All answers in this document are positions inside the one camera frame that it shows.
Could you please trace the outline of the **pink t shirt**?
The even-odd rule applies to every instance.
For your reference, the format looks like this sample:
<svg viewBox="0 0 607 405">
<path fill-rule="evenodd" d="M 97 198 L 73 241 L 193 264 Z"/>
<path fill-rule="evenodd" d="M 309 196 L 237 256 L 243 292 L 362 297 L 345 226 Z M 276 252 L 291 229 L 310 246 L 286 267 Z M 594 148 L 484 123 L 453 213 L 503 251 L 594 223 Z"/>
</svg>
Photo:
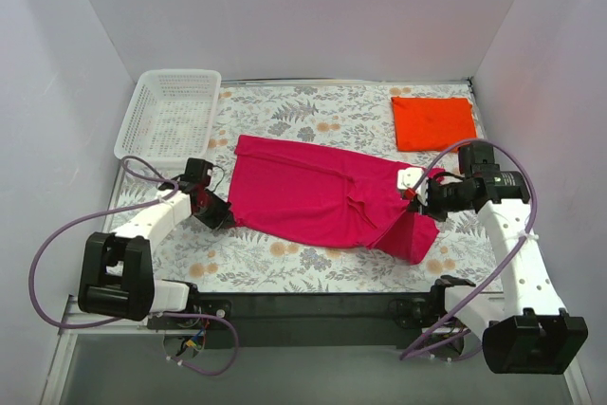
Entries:
<svg viewBox="0 0 607 405">
<path fill-rule="evenodd" d="M 229 202 L 239 227 L 329 249 L 378 249 L 422 262 L 439 230 L 408 212 L 410 164 L 311 143 L 242 135 Z"/>
</svg>

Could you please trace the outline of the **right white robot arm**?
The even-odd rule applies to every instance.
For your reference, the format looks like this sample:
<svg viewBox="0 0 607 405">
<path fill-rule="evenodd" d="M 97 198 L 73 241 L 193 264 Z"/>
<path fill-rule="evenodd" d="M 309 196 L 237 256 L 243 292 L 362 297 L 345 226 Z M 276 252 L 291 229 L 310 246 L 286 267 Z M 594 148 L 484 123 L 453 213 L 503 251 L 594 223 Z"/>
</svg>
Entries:
<svg viewBox="0 0 607 405">
<path fill-rule="evenodd" d="M 444 222 L 449 214 L 476 213 L 497 265 L 479 285 L 444 276 L 429 303 L 434 324 L 400 354 L 411 359 L 439 348 L 426 340 L 456 321 L 474 334 L 489 370 L 495 374 L 561 375 L 588 338 L 582 317 L 569 314 L 544 265 L 535 234 L 538 198 L 523 166 L 504 171 L 497 146 L 467 138 L 448 147 L 458 155 L 459 174 L 448 183 L 429 169 L 408 168 L 396 186 L 410 212 Z"/>
</svg>

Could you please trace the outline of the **white plastic basket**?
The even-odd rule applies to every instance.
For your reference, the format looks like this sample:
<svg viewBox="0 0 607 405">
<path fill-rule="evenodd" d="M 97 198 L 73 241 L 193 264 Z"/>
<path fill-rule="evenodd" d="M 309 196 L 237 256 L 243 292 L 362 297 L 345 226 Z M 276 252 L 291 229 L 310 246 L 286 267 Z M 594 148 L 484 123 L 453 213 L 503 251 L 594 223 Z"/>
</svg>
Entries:
<svg viewBox="0 0 607 405">
<path fill-rule="evenodd" d="M 141 74 L 129 101 L 114 155 L 138 156 L 157 168 L 183 168 L 202 158 L 212 135 L 222 77 L 203 69 Z"/>
</svg>

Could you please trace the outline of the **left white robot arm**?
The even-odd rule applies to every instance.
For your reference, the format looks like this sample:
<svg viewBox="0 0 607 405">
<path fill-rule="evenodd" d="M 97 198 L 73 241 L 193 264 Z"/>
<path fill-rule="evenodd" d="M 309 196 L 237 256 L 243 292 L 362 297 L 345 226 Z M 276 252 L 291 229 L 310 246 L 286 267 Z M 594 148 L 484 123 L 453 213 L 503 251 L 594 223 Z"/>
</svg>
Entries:
<svg viewBox="0 0 607 405">
<path fill-rule="evenodd" d="M 212 190 L 214 165 L 202 158 L 186 161 L 175 178 L 154 178 L 156 199 L 112 232 L 95 232 L 86 240 L 78 306 L 86 313 L 131 321 L 169 312 L 183 329 L 202 316 L 193 300 L 195 286 L 155 277 L 152 256 L 179 224 L 193 217 L 210 230 L 235 226 L 231 204 Z"/>
</svg>

